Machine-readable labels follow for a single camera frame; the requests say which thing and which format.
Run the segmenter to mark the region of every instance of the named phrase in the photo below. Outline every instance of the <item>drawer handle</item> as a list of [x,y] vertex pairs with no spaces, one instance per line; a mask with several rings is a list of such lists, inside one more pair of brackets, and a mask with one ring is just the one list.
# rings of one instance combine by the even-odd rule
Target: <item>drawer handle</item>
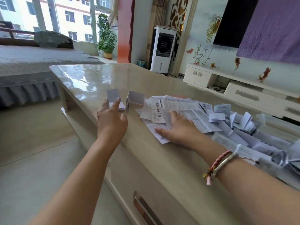
[[237,95],[240,95],[242,97],[245,97],[245,98],[248,98],[248,99],[251,99],[251,100],[254,100],[254,101],[258,101],[260,98],[258,96],[255,96],[255,95],[251,95],[251,94],[248,94],[246,92],[243,92],[243,91],[239,91],[237,90],[235,92]]
[[295,109],[293,109],[293,108],[291,108],[291,107],[287,107],[287,108],[285,109],[285,111],[287,111],[287,112],[289,112],[289,113],[292,113],[292,114],[294,114],[294,115],[300,116],[300,111],[295,110]]
[[133,194],[133,204],[148,225],[163,225],[137,191],[135,191]]

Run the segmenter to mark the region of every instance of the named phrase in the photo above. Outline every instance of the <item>purple cloth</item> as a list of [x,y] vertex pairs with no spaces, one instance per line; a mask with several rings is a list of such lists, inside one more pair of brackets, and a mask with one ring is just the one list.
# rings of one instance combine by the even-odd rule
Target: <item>purple cloth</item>
[[300,0],[258,0],[236,56],[300,63]]

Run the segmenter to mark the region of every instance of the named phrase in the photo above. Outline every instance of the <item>silver bangle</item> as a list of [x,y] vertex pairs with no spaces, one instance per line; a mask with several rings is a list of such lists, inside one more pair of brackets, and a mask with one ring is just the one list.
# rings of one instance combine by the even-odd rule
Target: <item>silver bangle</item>
[[229,157],[227,157],[226,159],[224,159],[214,170],[214,172],[212,173],[212,175],[215,177],[218,173],[218,171],[226,164],[228,163],[230,160],[234,159],[235,157],[237,157],[238,154],[236,152],[232,153]]

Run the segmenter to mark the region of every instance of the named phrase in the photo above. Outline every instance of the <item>white tv cabinet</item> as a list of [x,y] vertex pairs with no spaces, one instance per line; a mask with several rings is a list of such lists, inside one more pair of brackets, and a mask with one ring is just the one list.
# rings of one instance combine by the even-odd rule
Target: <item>white tv cabinet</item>
[[[229,83],[225,91],[218,92],[209,87],[219,86],[218,77],[227,78]],[[207,90],[234,102],[261,110],[276,117],[288,117],[300,121],[300,89],[298,92],[280,89],[268,81],[240,77],[238,74],[228,74],[216,68],[188,64],[183,82],[200,90]]]

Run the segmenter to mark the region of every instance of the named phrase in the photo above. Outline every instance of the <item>wooden bed frame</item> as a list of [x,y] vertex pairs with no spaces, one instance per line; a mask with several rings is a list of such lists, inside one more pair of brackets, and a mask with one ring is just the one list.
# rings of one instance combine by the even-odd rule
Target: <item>wooden bed frame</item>
[[[3,27],[0,27],[0,31],[9,32],[9,34],[11,36],[11,38],[1,38],[0,37],[0,45],[36,46],[36,47],[39,47],[39,45],[34,40],[30,40],[30,39],[16,39],[15,35],[14,35],[14,33],[34,35],[35,32],[15,30],[15,29],[3,28]],[[57,46],[57,48],[74,49],[72,39],[69,39],[68,41],[69,41],[69,43],[64,42],[64,43],[59,44]]]

